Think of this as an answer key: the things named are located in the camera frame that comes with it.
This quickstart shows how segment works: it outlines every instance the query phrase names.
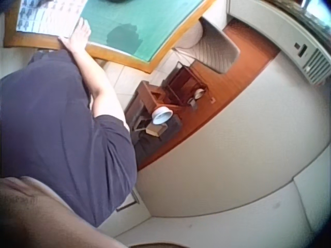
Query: white tile floor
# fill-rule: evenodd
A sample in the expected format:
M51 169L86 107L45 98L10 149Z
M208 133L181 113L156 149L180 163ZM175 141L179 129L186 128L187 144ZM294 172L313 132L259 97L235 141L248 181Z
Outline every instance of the white tile floor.
M103 69L115 88L121 106L125 109L142 80L160 86L162 81L165 80L175 68L178 61L182 62L184 65L190 66L194 59L176 54L171 50L151 74L147 74L131 67L119 65L114 62L107 62Z

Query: white wall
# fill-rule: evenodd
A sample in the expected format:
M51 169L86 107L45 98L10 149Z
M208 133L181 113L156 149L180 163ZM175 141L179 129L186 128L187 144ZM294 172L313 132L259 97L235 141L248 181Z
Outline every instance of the white wall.
M105 222L99 226L99 230L110 237L116 237L127 230L141 224L151 217L145 204L136 189L133 189L138 197L139 204L132 205L120 212L114 212Z
M330 216L330 145L294 177L311 228L319 232Z
M223 30L228 23L227 0L216 0L203 14L203 17L220 30Z
M220 114L138 174L152 216L228 210L290 182L327 146L329 103L280 53Z
M311 238L294 183L253 204L193 218L151 218L116 237L125 245L167 241L190 248L303 247Z

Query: person's arm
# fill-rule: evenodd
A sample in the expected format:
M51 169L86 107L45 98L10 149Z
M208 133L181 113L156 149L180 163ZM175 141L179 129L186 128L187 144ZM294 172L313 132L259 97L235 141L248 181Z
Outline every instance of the person's arm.
M124 126L129 130L121 104L106 73L85 50L90 34L91 29L88 22L81 18L69 39L62 37L59 39L72 53L83 79L92 94L94 100L92 105L93 116L114 116L122 120Z

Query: white bowl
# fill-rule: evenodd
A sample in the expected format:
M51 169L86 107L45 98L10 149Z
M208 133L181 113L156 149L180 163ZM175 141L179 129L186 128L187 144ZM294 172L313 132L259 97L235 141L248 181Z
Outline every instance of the white bowl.
M159 107L152 113L152 119L154 125L160 125L168 121L172 115L173 111L168 109L167 107Z

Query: green cutting mat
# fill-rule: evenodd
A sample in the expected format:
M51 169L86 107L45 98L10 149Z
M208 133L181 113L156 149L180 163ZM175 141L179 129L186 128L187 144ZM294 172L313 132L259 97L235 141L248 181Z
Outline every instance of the green cutting mat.
M166 40L204 0L88 0L82 17L90 41L150 61Z

